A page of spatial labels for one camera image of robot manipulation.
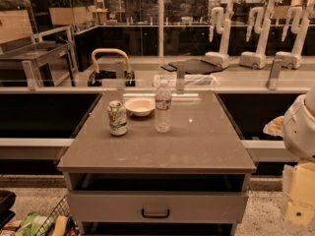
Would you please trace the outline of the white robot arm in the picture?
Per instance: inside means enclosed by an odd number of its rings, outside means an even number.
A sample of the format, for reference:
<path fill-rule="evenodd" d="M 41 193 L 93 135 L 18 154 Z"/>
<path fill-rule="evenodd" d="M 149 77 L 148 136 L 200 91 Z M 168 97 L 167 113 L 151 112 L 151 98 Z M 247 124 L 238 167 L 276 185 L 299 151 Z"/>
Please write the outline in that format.
<path fill-rule="evenodd" d="M 283 118 L 285 148 L 298 158 L 283 170 L 284 218 L 308 225 L 315 215 L 315 88 L 300 95 Z"/>

